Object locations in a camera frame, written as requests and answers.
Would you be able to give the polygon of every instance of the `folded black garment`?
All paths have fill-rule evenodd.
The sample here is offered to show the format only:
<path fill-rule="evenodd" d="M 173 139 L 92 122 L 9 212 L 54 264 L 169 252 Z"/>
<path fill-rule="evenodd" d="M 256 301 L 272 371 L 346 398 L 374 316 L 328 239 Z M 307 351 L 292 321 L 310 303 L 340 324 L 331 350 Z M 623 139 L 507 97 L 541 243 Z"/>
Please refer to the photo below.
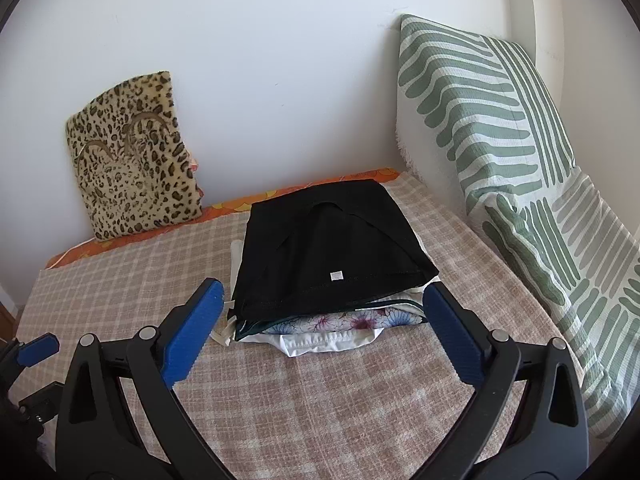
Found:
<path fill-rule="evenodd" d="M 293 316 L 363 308 L 437 273 L 383 186 L 321 184 L 252 206 L 229 316 L 239 340 Z"/>

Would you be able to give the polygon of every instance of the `white wall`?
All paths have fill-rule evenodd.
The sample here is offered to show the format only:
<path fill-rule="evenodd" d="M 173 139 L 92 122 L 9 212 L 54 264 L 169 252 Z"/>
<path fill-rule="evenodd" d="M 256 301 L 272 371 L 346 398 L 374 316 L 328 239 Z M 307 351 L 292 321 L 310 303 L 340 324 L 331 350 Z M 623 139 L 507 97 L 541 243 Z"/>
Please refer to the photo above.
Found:
<path fill-rule="evenodd" d="M 0 279 L 92 233 L 63 125 L 170 70 L 206 203 L 380 166 L 395 148 L 398 16 L 508 38 L 508 0 L 21 0 L 0 34 Z"/>
<path fill-rule="evenodd" d="M 564 25 L 561 0 L 509 0 L 511 41 L 536 64 L 556 105 L 562 99 Z"/>
<path fill-rule="evenodd" d="M 634 233 L 640 224 L 640 32 L 620 0 L 562 0 L 560 114 L 580 167 Z"/>

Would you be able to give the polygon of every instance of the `floral fabric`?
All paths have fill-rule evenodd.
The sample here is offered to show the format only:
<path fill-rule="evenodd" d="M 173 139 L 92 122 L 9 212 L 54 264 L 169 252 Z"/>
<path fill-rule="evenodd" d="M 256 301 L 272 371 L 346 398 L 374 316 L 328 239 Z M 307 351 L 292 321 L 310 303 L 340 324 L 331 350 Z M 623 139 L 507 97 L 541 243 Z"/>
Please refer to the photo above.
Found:
<path fill-rule="evenodd" d="M 317 316 L 298 316 L 283 320 L 263 334 L 285 335 L 309 332 L 342 332 L 345 330 L 365 330 L 391 328 L 393 326 L 418 325 L 426 320 L 398 307 L 372 308 L 352 312 L 335 312 Z"/>

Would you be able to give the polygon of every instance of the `green striped cushion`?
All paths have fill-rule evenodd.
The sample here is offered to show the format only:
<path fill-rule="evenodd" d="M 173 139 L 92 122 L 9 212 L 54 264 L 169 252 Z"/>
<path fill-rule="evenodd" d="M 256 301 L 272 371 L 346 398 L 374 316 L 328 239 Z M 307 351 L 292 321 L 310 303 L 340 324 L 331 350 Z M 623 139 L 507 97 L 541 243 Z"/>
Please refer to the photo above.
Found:
<path fill-rule="evenodd" d="M 441 154 L 468 223 L 571 345 L 590 430 L 609 440 L 640 393 L 640 250 L 575 165 L 533 63 L 516 43 L 405 15 L 398 113 L 408 164 L 433 173 L 412 153 Z"/>

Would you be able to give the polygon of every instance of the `blue clamp pad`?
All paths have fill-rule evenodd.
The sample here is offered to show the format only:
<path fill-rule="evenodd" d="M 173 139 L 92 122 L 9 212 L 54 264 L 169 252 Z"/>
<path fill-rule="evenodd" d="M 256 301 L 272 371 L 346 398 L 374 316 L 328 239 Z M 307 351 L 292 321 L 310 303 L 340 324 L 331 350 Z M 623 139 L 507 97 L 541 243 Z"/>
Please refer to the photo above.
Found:
<path fill-rule="evenodd" d="M 422 307 L 460 380 L 480 386 L 484 381 L 482 352 L 433 283 L 424 289 Z"/>
<path fill-rule="evenodd" d="M 59 350 L 58 338 L 51 333 L 46 333 L 30 343 L 22 345 L 18 350 L 16 361 L 20 366 L 30 367 L 57 354 Z"/>
<path fill-rule="evenodd" d="M 217 280 L 212 282 L 166 346 L 161 374 L 169 389 L 189 375 L 207 337 L 222 314 L 224 294 L 222 283 Z"/>

